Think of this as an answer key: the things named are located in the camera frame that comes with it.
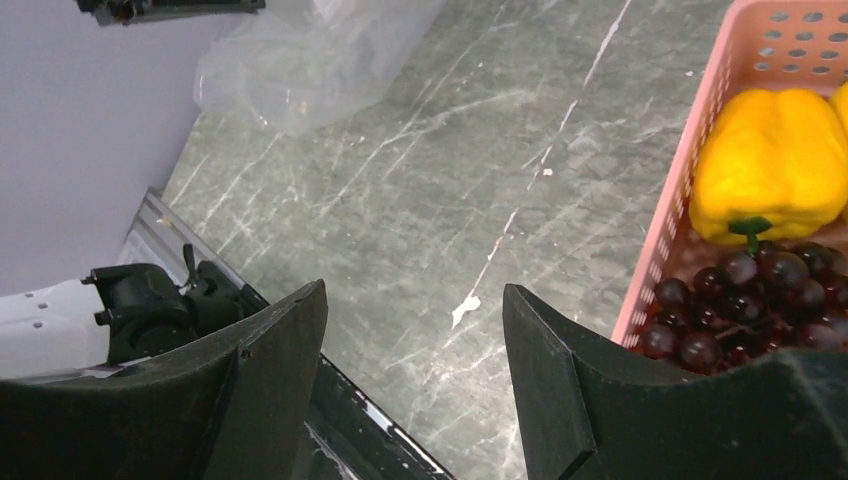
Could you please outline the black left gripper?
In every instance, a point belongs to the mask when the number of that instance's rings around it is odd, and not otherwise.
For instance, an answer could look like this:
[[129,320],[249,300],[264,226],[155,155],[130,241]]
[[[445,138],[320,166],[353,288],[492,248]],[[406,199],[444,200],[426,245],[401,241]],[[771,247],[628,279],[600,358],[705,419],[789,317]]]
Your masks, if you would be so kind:
[[131,25],[204,15],[254,14],[265,0],[76,0],[100,26]]

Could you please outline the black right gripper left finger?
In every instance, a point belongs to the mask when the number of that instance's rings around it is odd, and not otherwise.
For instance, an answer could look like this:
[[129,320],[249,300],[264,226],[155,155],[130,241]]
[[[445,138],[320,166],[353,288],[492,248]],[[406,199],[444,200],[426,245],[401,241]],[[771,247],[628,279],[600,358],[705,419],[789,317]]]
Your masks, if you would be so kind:
[[106,378],[3,383],[2,477],[206,479],[233,357],[204,338]]

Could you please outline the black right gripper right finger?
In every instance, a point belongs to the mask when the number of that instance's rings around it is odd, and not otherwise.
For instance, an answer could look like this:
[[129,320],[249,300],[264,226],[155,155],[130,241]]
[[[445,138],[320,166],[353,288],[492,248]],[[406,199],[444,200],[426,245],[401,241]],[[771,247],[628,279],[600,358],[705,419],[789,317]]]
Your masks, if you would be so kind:
[[717,376],[657,362],[508,284],[503,326],[532,479],[843,479],[847,357],[783,350]]

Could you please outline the clear zip top bag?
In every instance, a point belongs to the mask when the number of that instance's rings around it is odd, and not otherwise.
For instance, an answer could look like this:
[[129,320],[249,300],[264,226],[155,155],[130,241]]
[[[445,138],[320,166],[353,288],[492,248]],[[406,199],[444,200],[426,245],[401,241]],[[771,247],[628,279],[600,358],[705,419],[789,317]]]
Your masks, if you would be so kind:
[[268,1],[210,45],[194,98],[252,126],[300,135],[379,102],[441,1]]

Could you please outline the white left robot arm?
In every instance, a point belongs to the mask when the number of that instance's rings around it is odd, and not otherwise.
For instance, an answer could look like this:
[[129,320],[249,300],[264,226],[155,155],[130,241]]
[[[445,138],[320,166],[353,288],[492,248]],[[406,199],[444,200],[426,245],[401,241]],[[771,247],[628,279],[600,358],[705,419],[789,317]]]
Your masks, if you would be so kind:
[[196,63],[255,1],[1,5],[1,376],[108,376],[263,300],[165,204]]

